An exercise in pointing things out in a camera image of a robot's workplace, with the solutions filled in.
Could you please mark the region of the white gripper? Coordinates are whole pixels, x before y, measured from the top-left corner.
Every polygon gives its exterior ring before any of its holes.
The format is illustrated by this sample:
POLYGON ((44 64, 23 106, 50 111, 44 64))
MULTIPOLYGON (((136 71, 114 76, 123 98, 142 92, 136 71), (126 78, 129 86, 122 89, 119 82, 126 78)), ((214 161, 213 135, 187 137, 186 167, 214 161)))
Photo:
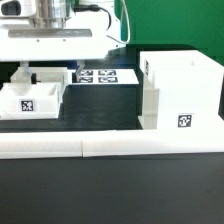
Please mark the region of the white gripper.
POLYGON ((0 61, 23 61, 23 73, 36 84, 29 62, 77 60, 73 81, 78 83, 85 60, 103 59, 115 48, 109 38, 115 32, 107 24, 99 16, 73 16, 63 29, 35 29, 28 19, 0 18, 0 61))

